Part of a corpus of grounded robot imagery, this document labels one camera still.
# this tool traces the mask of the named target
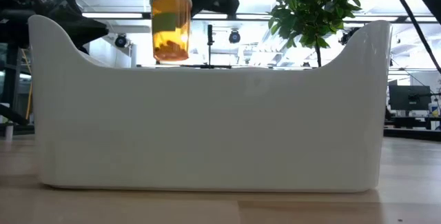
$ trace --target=wooden floor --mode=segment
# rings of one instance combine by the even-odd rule
[[[36,173],[32,136],[0,141],[0,224],[441,223],[441,143],[385,139],[362,194],[54,190]]]

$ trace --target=potted plant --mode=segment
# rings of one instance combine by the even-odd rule
[[[294,39],[301,35],[303,47],[315,48],[318,66],[322,66],[320,48],[328,48],[324,36],[344,28],[343,19],[354,18],[361,10],[360,0],[277,0],[269,13],[268,26],[272,34],[287,39],[286,47],[296,47]]]

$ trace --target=camera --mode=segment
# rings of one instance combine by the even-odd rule
[[[238,30],[232,30],[232,33],[229,35],[229,42],[232,44],[239,43],[240,34]]]
[[[115,46],[118,48],[126,48],[130,45],[130,40],[126,37],[126,34],[118,34],[115,39]]]
[[[353,36],[353,34],[355,34],[359,29],[360,28],[352,28],[350,29],[350,31],[344,32],[343,37],[338,42],[340,42],[340,44],[342,45],[346,45]]]

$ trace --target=fluorescent light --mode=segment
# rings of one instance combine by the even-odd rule
[[[268,14],[238,14],[236,16],[237,19],[258,19],[258,20],[270,20],[271,16]]]
[[[415,17],[418,22],[438,22],[435,17]],[[410,18],[406,19],[406,22],[412,22]]]
[[[363,28],[364,23],[345,23],[345,28]]]
[[[141,13],[83,13],[83,17],[96,19],[142,19]]]
[[[20,79],[32,79],[32,76],[27,74],[20,74]]]
[[[226,14],[197,14],[193,19],[226,19]]]
[[[343,21],[396,21],[397,17],[356,17],[356,18],[344,18]]]

